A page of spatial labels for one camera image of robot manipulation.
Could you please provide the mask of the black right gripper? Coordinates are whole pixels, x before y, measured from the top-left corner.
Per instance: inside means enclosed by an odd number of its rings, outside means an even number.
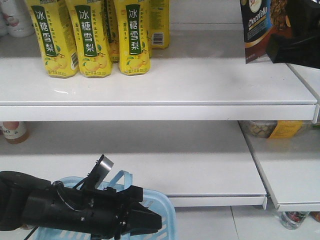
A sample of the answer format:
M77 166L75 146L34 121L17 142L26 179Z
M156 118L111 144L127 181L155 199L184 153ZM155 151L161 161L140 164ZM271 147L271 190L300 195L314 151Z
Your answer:
M266 54L272 63L320 67L320 2L289 0L285 6L291 37L272 34Z

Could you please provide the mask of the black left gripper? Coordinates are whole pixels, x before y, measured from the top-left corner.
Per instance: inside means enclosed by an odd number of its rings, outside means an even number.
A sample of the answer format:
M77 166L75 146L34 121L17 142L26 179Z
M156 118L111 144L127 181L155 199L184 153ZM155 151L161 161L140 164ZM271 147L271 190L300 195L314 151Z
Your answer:
M120 239L122 235L146 235L162 228L161 215L141 205L143 189L137 186L116 192L107 187L90 200L86 228L91 239Z

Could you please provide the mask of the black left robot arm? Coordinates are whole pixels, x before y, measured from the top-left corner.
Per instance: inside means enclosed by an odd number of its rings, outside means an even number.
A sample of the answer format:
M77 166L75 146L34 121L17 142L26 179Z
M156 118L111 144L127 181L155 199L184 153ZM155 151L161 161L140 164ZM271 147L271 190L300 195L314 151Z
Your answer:
M131 185L100 189L103 177L91 174L73 187L15 171L0 173L0 229L23 225L87 233L92 240L153 234L159 214L143 206L144 190Z

